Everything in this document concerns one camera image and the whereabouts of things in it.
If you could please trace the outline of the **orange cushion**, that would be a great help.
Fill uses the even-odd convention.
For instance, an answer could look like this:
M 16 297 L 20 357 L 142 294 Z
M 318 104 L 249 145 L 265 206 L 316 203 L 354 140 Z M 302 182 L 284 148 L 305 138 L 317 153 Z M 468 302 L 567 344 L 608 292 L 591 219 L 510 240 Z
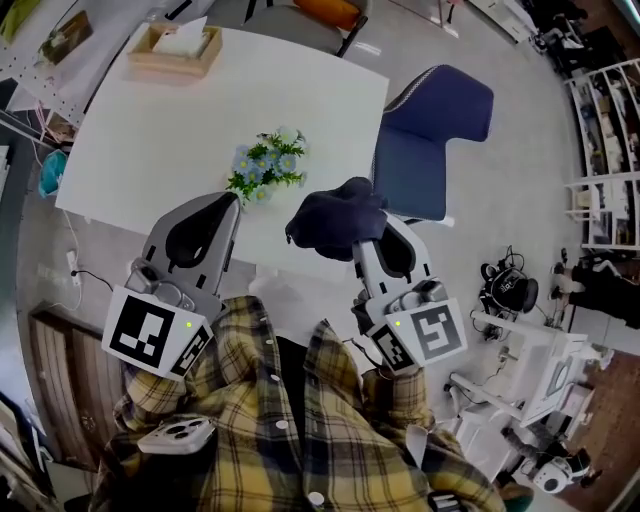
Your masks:
M 347 0 L 293 0 L 305 13 L 328 25 L 351 31 L 362 11 Z

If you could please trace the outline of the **person's right forearm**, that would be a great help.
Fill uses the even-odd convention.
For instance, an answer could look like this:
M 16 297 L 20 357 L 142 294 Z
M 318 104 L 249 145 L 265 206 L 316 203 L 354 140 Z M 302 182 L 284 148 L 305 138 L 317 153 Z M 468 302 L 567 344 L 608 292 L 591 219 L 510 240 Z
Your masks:
M 399 444 L 410 426 L 427 431 L 435 426 L 423 368 L 400 376 L 380 368 L 365 372 L 362 378 L 365 416 L 383 437 Z

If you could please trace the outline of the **brown wooden cabinet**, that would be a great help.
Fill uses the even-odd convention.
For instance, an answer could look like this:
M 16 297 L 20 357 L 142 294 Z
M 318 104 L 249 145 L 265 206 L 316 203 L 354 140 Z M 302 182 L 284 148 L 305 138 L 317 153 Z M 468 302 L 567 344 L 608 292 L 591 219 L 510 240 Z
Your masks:
M 113 411 L 124 394 L 120 362 L 101 337 L 49 309 L 28 316 L 29 381 L 54 460 L 92 472 L 117 433 Z

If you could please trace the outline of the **yellow-green cloth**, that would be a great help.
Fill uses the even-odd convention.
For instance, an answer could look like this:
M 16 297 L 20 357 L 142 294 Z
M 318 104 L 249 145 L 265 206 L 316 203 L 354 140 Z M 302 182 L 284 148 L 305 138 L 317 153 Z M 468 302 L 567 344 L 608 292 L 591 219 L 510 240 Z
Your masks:
M 0 36 L 12 43 L 40 0 L 0 0 Z

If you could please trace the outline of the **white tissue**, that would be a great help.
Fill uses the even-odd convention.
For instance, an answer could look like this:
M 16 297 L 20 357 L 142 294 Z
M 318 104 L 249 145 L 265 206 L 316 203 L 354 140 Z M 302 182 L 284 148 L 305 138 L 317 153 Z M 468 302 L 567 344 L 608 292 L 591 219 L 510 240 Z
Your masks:
M 206 21 L 206 17 L 201 17 L 176 28 L 165 29 L 153 45 L 152 52 L 197 58 L 210 39 L 209 33 L 204 31 Z

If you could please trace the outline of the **wooden framed flower decoration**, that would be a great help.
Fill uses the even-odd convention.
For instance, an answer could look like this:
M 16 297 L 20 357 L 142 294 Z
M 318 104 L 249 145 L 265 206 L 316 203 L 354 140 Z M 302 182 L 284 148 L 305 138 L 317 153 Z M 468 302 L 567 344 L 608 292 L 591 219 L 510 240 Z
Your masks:
M 38 56 L 47 65 L 56 66 L 93 35 L 86 10 L 80 10 L 56 26 L 42 43 Z

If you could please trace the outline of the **white smartphone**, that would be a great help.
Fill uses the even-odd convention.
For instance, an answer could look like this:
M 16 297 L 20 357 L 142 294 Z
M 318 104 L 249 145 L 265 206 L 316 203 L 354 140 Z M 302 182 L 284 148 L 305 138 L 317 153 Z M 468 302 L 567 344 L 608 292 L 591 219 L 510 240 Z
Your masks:
M 138 440 L 138 449 L 154 455 L 192 455 L 205 447 L 215 433 L 209 417 L 178 415 L 161 423 Z

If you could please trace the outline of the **white round robot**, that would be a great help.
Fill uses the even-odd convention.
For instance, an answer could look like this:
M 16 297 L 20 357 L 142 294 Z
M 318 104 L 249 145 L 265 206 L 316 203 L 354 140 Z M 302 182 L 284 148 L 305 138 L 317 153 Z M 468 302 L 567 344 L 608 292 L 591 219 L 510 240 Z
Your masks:
M 531 477 L 533 483 L 547 494 L 558 494 L 569 485 L 581 481 L 591 469 L 591 457 L 584 449 L 553 456 L 542 465 L 537 464 Z

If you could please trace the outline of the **dark blue cloth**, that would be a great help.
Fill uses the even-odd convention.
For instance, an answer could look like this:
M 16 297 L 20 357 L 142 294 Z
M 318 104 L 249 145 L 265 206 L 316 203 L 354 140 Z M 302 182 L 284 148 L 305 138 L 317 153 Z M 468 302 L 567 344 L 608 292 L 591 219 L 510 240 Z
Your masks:
M 349 262 L 353 245 L 378 240 L 386 226 L 387 201 L 364 177 L 309 194 L 285 228 L 286 240 L 320 256 Z

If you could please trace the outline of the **blue chair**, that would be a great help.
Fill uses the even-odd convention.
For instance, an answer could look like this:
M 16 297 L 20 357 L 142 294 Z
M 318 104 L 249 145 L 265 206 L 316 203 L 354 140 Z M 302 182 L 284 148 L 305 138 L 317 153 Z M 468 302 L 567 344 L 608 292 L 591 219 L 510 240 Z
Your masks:
M 493 106 L 491 88 L 445 64 L 421 73 L 387 105 L 371 178 L 390 212 L 405 218 L 445 220 L 447 143 L 486 141 Z

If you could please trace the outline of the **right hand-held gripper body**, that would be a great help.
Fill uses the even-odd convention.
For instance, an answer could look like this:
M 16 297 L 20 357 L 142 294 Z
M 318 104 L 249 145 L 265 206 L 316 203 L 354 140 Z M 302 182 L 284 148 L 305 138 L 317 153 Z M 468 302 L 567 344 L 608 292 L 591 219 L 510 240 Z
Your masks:
M 371 323 L 364 335 L 394 374 L 408 374 L 468 348 L 459 303 L 437 279 L 370 298 L 363 307 Z

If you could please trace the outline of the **blue artificial flower pot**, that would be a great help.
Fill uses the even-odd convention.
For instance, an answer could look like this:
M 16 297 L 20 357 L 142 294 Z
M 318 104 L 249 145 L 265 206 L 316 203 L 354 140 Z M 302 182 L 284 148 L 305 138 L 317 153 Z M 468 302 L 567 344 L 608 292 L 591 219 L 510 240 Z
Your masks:
M 307 172 L 301 162 L 308 153 L 308 141 L 298 129 L 281 126 L 270 133 L 259 133 L 253 145 L 236 147 L 226 190 L 246 206 L 269 202 L 282 187 L 302 188 Z

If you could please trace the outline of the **person's left forearm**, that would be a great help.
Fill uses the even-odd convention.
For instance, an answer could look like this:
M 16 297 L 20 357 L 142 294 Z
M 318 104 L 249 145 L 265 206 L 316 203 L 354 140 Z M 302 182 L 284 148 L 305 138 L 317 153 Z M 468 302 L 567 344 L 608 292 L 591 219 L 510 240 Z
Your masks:
M 165 379 L 126 362 L 121 363 L 124 395 L 114 409 L 118 429 L 148 432 L 195 400 L 192 382 Z

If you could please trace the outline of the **yellow plaid shirt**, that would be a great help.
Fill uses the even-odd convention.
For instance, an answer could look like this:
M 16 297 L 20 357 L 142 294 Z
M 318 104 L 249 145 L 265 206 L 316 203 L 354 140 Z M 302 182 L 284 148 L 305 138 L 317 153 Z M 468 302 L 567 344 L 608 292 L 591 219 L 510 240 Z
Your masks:
M 155 428 L 118 429 L 90 512 L 506 512 L 436 423 L 399 444 L 373 428 L 365 372 L 327 321 L 295 343 L 257 297 L 226 308 L 183 380 L 195 400 L 172 416 L 209 417 L 213 437 L 192 455 L 154 455 L 137 442 Z

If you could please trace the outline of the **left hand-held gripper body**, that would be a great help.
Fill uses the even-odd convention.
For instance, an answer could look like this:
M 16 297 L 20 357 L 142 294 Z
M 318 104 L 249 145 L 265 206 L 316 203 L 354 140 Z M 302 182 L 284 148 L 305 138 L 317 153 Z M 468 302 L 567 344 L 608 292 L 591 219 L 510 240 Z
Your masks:
M 113 289 L 102 349 L 155 376 L 182 381 L 224 310 L 219 297 L 137 258 L 126 284 Z

